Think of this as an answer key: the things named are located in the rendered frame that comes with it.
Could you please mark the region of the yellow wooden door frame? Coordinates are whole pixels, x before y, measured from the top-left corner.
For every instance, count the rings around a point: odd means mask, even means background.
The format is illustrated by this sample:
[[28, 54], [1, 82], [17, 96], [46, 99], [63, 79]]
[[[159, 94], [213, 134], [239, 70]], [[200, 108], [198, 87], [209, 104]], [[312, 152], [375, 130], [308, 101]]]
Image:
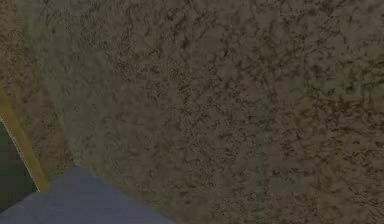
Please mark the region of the yellow wooden door frame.
[[16, 113], [12, 104], [0, 87], [0, 121], [4, 124], [7, 133], [10, 135], [12, 142], [18, 151], [28, 173], [30, 174], [37, 190], [43, 192], [49, 189], [50, 184], [47, 176], [43, 172], [39, 160], [37, 159], [32, 145], [25, 134], [20, 122], [17, 119]]

